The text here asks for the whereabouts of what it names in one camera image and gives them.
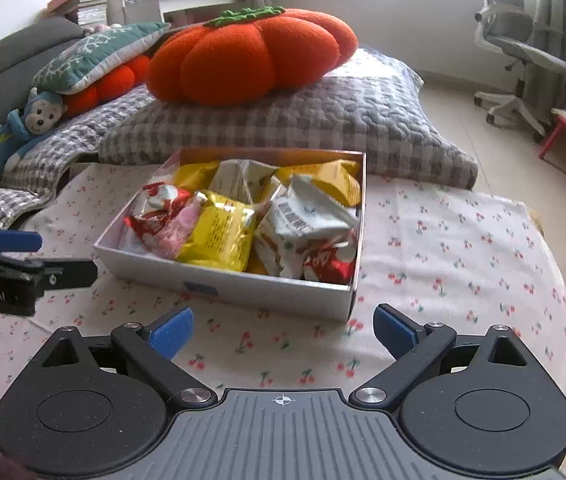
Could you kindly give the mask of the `gold snack packet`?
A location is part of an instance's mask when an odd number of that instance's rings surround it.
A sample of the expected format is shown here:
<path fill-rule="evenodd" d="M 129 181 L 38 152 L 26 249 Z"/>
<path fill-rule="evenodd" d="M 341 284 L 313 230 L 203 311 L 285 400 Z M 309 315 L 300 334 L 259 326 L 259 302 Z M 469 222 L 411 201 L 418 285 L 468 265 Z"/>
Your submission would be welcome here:
<path fill-rule="evenodd" d="M 360 205 L 362 200 L 361 186 L 357 180 L 359 171 L 359 162 L 336 159 L 321 164 L 281 167 L 273 175 L 284 185 L 288 185 L 294 176 L 307 177 L 314 186 L 341 205 L 354 207 Z"/>
<path fill-rule="evenodd" d="M 213 181 L 219 165 L 219 160 L 213 160 L 179 166 L 173 174 L 172 183 L 177 188 L 183 188 L 190 193 L 206 190 Z"/>

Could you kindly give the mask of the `blue monkey plush toy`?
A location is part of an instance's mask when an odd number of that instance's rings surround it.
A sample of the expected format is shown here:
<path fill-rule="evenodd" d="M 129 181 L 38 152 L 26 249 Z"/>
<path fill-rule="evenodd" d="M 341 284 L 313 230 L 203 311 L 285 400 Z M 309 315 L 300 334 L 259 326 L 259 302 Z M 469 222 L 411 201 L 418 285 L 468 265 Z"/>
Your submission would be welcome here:
<path fill-rule="evenodd" d="M 23 110 L 11 110 L 0 125 L 0 179 L 32 148 L 51 136 L 65 110 L 59 93 L 30 89 Z"/>

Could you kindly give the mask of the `yellow snack packet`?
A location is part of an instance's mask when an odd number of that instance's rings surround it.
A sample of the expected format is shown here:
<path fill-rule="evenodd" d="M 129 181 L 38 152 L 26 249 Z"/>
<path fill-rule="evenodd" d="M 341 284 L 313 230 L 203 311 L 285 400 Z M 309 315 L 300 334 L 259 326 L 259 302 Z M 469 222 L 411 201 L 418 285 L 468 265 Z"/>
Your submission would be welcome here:
<path fill-rule="evenodd" d="M 197 191 L 202 208 L 176 261 L 222 271 L 244 272 L 251 253 L 256 211 L 210 190 Z"/>

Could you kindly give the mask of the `grey checked cushion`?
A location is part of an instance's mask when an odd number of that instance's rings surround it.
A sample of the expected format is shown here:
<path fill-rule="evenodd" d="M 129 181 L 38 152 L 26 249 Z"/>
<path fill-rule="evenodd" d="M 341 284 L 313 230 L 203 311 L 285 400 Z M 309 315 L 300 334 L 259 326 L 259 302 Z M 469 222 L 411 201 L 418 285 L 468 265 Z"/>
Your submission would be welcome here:
<path fill-rule="evenodd" d="M 107 164 L 164 162 L 179 148 L 357 151 L 371 174 L 473 188 L 478 164 L 421 107 L 423 80 L 407 64 L 359 49 L 315 84 L 228 108 L 154 100 L 103 136 Z"/>

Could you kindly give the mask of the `cherry print cloth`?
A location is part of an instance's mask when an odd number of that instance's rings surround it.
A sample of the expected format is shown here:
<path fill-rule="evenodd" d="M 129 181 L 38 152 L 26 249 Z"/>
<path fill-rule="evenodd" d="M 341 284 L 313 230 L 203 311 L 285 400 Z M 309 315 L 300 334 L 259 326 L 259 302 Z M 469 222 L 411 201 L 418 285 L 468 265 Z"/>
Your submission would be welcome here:
<path fill-rule="evenodd" d="M 102 271 L 90 287 L 49 292 L 33 318 L 0 316 L 0 398 L 57 328 L 102 335 L 178 306 L 194 334 L 177 361 L 216 390 L 353 390 L 389 363 L 375 339 L 379 304 L 461 334 L 510 326 L 566 394 L 566 286 L 526 207 L 486 194 L 371 177 L 353 310 L 343 322 L 243 308 L 126 282 Z M 566 474 L 566 457 L 562 465 Z"/>

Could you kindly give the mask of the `red white candy packet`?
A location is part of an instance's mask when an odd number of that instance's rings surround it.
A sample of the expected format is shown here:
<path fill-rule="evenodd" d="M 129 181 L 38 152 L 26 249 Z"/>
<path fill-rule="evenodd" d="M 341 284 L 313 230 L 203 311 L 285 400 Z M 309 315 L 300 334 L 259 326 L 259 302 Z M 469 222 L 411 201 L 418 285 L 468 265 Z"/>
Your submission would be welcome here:
<path fill-rule="evenodd" d="M 147 249 L 154 249 L 157 247 L 158 234 L 169 221 L 177 217 L 191 198 L 191 192 L 168 182 L 146 184 L 131 214 L 124 220 L 126 227 Z"/>

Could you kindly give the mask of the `pink cardboard box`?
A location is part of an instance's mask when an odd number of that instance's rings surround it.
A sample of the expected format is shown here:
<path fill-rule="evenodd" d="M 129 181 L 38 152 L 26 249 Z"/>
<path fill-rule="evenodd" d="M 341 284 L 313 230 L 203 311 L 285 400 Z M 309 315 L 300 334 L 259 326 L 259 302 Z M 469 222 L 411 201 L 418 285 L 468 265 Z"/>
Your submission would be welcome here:
<path fill-rule="evenodd" d="M 119 278 L 258 309 L 348 320 L 367 158 L 300 148 L 183 148 L 96 243 Z"/>

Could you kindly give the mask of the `pink snack packet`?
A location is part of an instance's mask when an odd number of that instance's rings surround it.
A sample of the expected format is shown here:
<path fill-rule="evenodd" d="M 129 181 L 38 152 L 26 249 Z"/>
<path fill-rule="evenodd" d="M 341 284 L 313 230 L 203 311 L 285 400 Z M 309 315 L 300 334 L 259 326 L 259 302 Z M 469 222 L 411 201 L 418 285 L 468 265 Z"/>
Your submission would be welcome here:
<path fill-rule="evenodd" d="M 176 215 L 166 223 L 155 237 L 151 252 L 164 259 L 175 260 L 183 245 L 193 232 L 202 204 L 198 198 L 193 198 Z"/>

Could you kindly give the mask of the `grey office chair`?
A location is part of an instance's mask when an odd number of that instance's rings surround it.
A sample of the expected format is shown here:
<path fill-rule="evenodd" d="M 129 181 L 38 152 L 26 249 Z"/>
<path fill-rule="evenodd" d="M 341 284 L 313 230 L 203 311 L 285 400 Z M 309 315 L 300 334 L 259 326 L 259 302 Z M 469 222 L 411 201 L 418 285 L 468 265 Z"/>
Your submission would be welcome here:
<path fill-rule="evenodd" d="M 524 103 L 525 76 L 528 66 L 542 68 L 555 76 L 566 76 L 566 61 L 531 44 L 532 34 L 537 25 L 525 10 L 525 0 L 484 0 L 480 11 L 475 14 L 477 29 L 475 44 L 491 52 L 512 59 L 505 66 L 508 72 L 516 65 L 522 66 L 512 93 L 498 94 L 477 91 L 474 104 L 478 107 L 488 103 L 486 122 L 493 125 L 497 117 L 515 113 L 533 128 L 533 139 L 544 140 L 548 127 L 539 122 Z"/>

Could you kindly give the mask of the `green white patterned pillow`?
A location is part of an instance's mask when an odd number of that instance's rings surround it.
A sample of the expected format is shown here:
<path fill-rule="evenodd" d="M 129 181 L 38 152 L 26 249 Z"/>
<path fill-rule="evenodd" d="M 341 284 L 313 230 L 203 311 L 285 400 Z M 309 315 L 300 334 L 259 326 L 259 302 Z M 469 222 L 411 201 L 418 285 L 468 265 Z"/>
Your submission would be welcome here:
<path fill-rule="evenodd" d="M 93 32 L 38 70 L 32 86 L 67 96 L 76 94 L 149 50 L 168 29 L 164 22 L 144 22 Z"/>

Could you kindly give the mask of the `small orange pumpkin plush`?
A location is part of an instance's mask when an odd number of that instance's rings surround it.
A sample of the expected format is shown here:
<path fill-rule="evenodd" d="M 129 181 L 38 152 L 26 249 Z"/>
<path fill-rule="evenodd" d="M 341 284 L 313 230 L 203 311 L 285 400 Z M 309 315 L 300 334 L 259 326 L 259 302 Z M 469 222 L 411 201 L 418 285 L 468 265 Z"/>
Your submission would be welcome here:
<path fill-rule="evenodd" d="M 133 88 L 139 87 L 145 81 L 148 67 L 149 57 L 141 54 L 118 66 L 94 84 L 90 84 L 85 90 L 75 94 L 67 94 L 63 98 L 66 107 L 64 116 L 70 118 L 84 114 L 101 104 L 120 98 Z"/>

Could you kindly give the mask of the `grey checked blanket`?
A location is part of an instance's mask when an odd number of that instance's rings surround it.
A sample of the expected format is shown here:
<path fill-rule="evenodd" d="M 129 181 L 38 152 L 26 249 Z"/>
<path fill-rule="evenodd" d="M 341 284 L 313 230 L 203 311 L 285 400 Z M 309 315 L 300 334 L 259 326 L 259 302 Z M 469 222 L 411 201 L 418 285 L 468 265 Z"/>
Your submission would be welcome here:
<path fill-rule="evenodd" d="M 143 86 L 60 125 L 0 180 L 0 228 L 8 228 L 23 214 L 48 206 L 59 182 L 79 160 L 100 158 L 101 144 L 124 120 L 154 101 Z"/>

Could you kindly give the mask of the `large orange pumpkin plush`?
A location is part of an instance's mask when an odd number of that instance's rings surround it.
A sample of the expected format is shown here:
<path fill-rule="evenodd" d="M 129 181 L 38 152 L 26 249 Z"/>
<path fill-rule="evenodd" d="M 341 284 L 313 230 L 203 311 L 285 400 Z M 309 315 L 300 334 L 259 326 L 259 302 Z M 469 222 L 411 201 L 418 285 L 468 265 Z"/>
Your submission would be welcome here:
<path fill-rule="evenodd" d="M 353 29 L 331 14 L 227 10 L 166 39 L 149 61 L 146 87 L 164 102 L 238 106 L 314 84 L 357 49 Z"/>

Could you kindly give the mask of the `stack of books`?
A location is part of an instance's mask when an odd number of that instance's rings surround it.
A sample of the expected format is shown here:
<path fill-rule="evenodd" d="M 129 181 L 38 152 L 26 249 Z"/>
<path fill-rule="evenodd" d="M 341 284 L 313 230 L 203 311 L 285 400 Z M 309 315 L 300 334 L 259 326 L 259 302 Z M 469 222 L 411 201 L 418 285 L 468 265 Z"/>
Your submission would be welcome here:
<path fill-rule="evenodd" d="M 79 26 L 105 24 L 108 21 L 108 0 L 51 0 L 47 12 L 67 18 Z"/>

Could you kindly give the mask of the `dark grey sofa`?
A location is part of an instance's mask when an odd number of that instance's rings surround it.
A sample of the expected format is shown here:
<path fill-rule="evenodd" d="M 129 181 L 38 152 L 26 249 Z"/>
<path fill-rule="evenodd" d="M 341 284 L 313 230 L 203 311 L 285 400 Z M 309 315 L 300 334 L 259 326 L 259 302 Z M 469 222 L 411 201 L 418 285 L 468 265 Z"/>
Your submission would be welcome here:
<path fill-rule="evenodd" d="M 82 36 L 66 18 L 46 18 L 0 40 L 0 124 L 26 103 L 38 70 Z"/>

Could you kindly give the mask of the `white nut snack packet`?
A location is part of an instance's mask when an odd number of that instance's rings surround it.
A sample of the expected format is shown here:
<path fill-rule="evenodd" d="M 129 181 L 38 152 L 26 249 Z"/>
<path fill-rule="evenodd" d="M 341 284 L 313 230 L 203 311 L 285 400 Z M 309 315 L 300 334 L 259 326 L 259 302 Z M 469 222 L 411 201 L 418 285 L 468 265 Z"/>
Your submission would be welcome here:
<path fill-rule="evenodd" d="M 345 240 L 357 226 L 357 218 L 308 177 L 292 176 L 255 229 L 254 248 L 269 275 L 301 278 L 307 255 Z"/>

